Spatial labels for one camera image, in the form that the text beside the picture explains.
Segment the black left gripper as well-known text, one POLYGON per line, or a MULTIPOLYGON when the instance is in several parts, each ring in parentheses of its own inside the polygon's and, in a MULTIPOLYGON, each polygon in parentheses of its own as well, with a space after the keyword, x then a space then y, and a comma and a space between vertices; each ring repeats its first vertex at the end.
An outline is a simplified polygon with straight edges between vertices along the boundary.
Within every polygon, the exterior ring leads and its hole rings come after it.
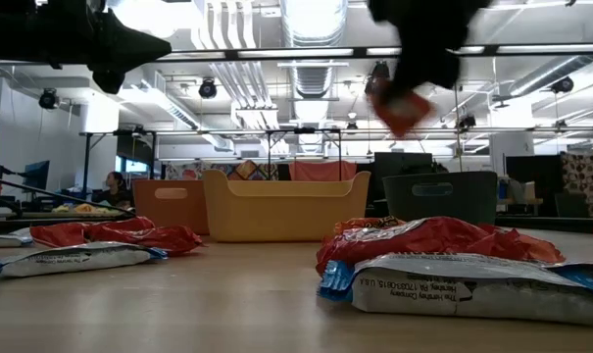
POLYGON ((106 93, 119 92, 125 79, 123 69, 134 69, 172 53, 166 40, 125 26, 107 10, 105 1, 49 0, 35 9, 43 28, 69 45, 61 50, 62 61, 86 65, 106 93))

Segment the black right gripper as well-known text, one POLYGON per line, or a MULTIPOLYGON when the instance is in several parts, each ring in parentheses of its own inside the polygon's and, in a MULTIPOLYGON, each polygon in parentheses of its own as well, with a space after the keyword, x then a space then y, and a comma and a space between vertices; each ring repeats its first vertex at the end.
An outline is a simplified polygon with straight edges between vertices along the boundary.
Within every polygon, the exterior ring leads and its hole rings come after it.
MULTIPOLYGON (((403 44, 426 41, 447 49, 458 49, 466 43, 472 19, 490 5, 491 0, 368 1, 372 19, 377 23, 394 25, 403 44)), ((448 50, 442 50, 429 54, 427 59, 427 81, 443 88, 453 88, 460 75, 460 58, 448 50)), ((391 91, 394 95, 402 94, 423 83, 419 54, 402 49, 391 91)))

